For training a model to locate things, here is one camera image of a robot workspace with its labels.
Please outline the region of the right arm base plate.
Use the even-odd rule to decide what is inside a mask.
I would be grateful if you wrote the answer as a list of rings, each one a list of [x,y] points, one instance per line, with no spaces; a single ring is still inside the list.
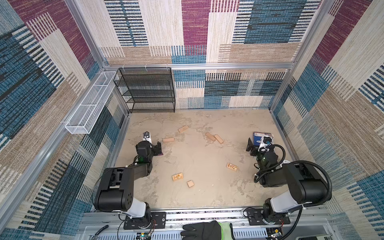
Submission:
[[[273,211],[270,213],[264,213],[262,208],[245,208],[243,210],[243,215],[248,219],[250,226],[281,226],[291,223],[288,214],[275,213]]]

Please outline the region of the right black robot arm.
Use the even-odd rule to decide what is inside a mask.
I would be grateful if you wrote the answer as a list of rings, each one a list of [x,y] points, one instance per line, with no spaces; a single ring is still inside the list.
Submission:
[[[263,136],[258,143],[248,140],[246,151],[256,158],[254,183],[264,188],[287,186],[277,197],[268,198],[260,208],[246,208],[244,216],[251,226],[290,223],[288,214],[331,200],[333,185],[327,172],[309,161],[286,160],[286,151]]]

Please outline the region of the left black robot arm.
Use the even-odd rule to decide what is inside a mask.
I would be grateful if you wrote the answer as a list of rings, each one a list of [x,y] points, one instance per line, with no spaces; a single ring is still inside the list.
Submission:
[[[141,228],[152,223],[151,208],[148,203],[134,197],[135,180],[150,175],[153,157],[162,155],[162,145],[141,141],[136,145],[137,156],[132,164],[121,168],[104,170],[93,204],[96,211],[118,213],[126,216],[126,221]]]

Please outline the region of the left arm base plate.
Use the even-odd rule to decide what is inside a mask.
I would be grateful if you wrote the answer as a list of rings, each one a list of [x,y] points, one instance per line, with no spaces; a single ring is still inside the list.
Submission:
[[[149,229],[164,229],[166,225],[166,212],[151,212],[145,214],[142,218],[126,217],[123,229],[124,230],[149,230]]]

